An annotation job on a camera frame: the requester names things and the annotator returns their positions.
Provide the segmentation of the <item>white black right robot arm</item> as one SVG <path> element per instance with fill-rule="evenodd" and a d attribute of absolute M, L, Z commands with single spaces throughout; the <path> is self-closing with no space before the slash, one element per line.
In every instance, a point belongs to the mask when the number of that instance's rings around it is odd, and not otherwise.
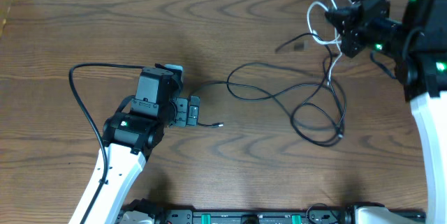
<path fill-rule="evenodd" d="M 326 20 L 353 58 L 366 47 L 395 61 L 416 121 L 427 180 L 426 223 L 446 222 L 446 0 L 408 0 L 401 22 L 390 20 L 388 0 L 350 0 Z"/>

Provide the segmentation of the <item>black cable blue connector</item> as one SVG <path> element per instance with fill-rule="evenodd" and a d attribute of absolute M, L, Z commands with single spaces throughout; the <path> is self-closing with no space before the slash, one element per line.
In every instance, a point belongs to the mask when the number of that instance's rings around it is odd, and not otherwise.
<path fill-rule="evenodd" d="M 344 136 L 344 129 L 345 129 L 345 123 L 344 123 L 344 117 L 346 114 L 346 95 L 344 93 L 344 90 L 339 85 L 338 82 L 335 81 L 335 79 L 332 78 L 332 70 L 335 67 L 335 64 L 337 61 L 341 58 L 343 55 L 340 45 L 341 45 L 341 36 L 338 32 L 335 32 L 335 38 L 332 40 L 323 40 L 315 30 L 311 30 L 310 32 L 303 33 L 299 36 L 296 36 L 295 38 L 292 38 L 285 43 L 278 46 L 274 52 L 278 53 L 282 48 L 286 47 L 287 45 L 293 43 L 294 41 L 300 39 L 304 36 L 311 36 L 319 45 L 322 45 L 326 48 L 326 50 L 329 52 L 329 64 L 328 67 L 325 67 L 325 60 L 323 60 L 323 79 L 319 84 L 308 84 L 308 86 L 317 86 L 315 92 L 308 97 L 306 100 L 304 100 L 301 104 L 299 104 L 290 114 L 290 120 L 292 127 L 297 131 L 297 134 L 301 137 L 303 137 L 305 140 L 309 140 L 310 142 L 316 142 L 316 140 L 311 140 L 307 136 L 303 135 L 297 128 L 297 125 L 300 125 L 299 122 L 295 120 L 295 114 L 296 112 L 304 106 L 311 106 L 317 109 L 319 112 L 321 112 L 325 117 L 327 117 L 330 120 L 330 123 L 332 124 L 332 127 L 335 131 L 335 135 L 331 137 L 329 140 L 321 141 L 322 145 L 329 145 L 330 142 L 336 142 L 343 138 Z M 333 96 L 335 105 L 337 106 L 338 113 L 340 114 L 340 118 L 338 121 L 334 121 L 324 110 L 322 110 L 317 105 L 310 103 L 310 100 L 313 98 L 314 95 L 317 94 L 317 92 L 320 89 L 326 89 L 330 94 Z"/>

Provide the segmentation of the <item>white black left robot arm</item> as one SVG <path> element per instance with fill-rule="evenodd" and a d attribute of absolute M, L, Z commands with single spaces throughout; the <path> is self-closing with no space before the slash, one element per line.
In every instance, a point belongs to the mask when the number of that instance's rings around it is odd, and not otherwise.
<path fill-rule="evenodd" d="M 169 126 L 197 126 L 200 99 L 180 97 L 182 66 L 140 67 L 135 94 L 127 96 L 102 129 L 91 179 L 71 223 L 114 223 L 133 183 Z"/>

